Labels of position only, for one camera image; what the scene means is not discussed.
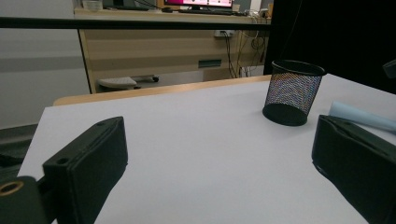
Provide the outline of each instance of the black cable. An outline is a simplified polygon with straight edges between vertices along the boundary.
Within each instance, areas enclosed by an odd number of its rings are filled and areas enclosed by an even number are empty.
[[[298,16],[300,15],[300,9],[301,9],[301,5],[302,5],[302,4],[303,4],[303,0],[301,0],[301,2],[300,2],[300,5],[299,5],[298,10],[297,10],[296,19],[294,19],[294,24],[293,24],[293,26],[291,27],[291,31],[290,31],[290,34],[289,34],[289,36],[288,36],[288,39],[286,39],[285,46],[283,47],[282,52],[280,53],[280,59],[282,59],[283,53],[285,52],[286,47],[287,47],[288,44],[289,44],[291,35],[293,34],[293,31],[294,31],[294,27],[296,26],[296,22],[297,22]]]
[[[227,56],[228,56],[228,70],[230,71],[230,76],[232,78],[237,78],[238,75],[235,73],[235,69],[233,68],[233,63],[231,62],[231,55],[230,55],[230,39],[226,32],[221,32],[225,36],[225,43],[227,47]]]

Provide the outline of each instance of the computer monitor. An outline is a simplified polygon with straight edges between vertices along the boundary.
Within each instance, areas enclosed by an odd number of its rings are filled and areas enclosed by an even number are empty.
[[[168,6],[191,7],[191,9],[200,9],[200,7],[233,7],[233,0],[163,0]]]

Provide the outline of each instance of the pencil holder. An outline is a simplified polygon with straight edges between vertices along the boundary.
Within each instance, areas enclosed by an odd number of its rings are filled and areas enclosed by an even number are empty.
[[[311,63],[273,61],[273,74],[262,113],[287,126],[304,125],[326,71]]]

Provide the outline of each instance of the gray wall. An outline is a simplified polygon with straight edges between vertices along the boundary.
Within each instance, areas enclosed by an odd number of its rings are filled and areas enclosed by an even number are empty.
[[[0,15],[72,19],[73,1],[0,1]],[[0,29],[0,129],[38,123],[54,100],[88,93],[76,30]]]

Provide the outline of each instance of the rolled paper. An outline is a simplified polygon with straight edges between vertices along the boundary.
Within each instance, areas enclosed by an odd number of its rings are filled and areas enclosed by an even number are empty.
[[[396,133],[396,121],[380,117],[378,115],[360,110],[351,105],[345,105],[337,101],[332,102],[329,115]]]

